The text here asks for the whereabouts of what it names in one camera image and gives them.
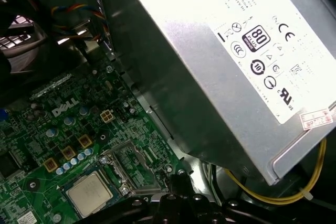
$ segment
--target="sticker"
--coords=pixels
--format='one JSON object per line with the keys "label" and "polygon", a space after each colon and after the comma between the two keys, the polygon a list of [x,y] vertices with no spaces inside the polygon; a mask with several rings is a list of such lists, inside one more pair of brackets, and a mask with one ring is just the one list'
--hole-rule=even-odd
{"label": "sticker", "polygon": [[33,215],[32,211],[29,211],[25,215],[23,215],[21,218],[17,220],[17,223],[19,224],[34,224],[37,223],[37,219]]}
{"label": "sticker", "polygon": [[300,115],[303,129],[310,130],[326,124],[333,123],[332,115],[329,109],[319,110]]}
{"label": "sticker", "polygon": [[211,30],[280,124],[315,110],[316,101],[325,108],[335,101],[336,61],[290,0],[203,5]]}

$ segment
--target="power supply unit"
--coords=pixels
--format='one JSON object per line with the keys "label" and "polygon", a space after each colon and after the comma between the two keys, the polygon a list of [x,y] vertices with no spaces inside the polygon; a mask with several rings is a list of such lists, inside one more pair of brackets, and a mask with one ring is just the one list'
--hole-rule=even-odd
{"label": "power supply unit", "polygon": [[107,0],[114,45],[180,148],[283,178],[334,127],[334,0]]}

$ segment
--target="dell logo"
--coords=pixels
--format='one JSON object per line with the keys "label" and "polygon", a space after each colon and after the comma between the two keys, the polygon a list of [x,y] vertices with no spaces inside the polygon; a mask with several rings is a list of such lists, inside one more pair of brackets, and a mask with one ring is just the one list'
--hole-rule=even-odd
{"label": "dell logo", "polygon": [[66,112],[68,109],[71,109],[75,105],[77,105],[79,101],[76,101],[74,98],[71,98],[70,102],[66,101],[65,104],[62,104],[59,108],[52,110],[52,113],[55,117],[58,117],[62,114],[62,112]]}

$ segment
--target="green circuit board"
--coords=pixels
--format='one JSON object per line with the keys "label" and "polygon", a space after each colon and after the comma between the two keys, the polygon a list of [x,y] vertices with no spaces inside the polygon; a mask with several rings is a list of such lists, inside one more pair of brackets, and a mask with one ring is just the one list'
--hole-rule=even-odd
{"label": "green circuit board", "polygon": [[[148,188],[165,190],[183,169],[108,59],[64,73],[6,109],[0,223],[74,223]],[[90,206],[82,203],[87,195]]]}

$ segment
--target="red sticker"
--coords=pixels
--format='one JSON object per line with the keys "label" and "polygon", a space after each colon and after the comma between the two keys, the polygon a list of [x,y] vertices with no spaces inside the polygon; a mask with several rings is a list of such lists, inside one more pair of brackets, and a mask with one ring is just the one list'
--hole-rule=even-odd
{"label": "red sticker", "polygon": [[332,115],[329,109],[302,114],[300,115],[300,118],[305,131],[333,123]]}

